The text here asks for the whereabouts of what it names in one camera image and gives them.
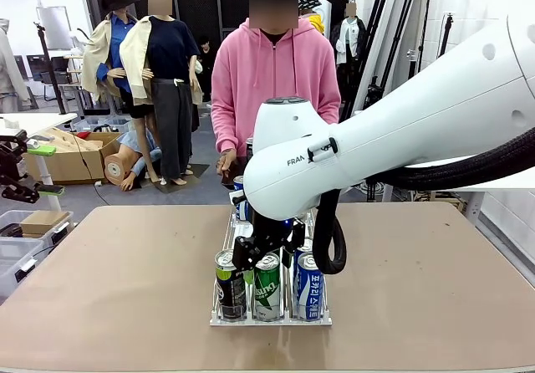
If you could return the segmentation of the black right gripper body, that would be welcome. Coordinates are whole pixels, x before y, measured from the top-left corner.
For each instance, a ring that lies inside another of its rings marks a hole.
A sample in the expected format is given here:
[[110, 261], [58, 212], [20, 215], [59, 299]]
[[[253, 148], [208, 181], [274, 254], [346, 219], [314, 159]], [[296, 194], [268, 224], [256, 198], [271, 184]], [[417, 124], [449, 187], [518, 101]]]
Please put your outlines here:
[[291, 234], [294, 220], [302, 219], [293, 217], [279, 221], [254, 212], [252, 215], [252, 237], [256, 238], [258, 245], [265, 246], [268, 251], [279, 249], [283, 246], [283, 240]]

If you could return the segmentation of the person's right hand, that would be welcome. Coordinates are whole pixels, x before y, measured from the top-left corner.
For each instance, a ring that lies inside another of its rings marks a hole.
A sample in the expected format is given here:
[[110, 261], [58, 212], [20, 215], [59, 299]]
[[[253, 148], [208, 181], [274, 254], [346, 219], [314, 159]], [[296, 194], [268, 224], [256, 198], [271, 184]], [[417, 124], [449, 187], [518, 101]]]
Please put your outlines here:
[[217, 162], [217, 174], [220, 176], [228, 176], [231, 172], [232, 166], [236, 163], [237, 152], [235, 149], [224, 150], [220, 154]]

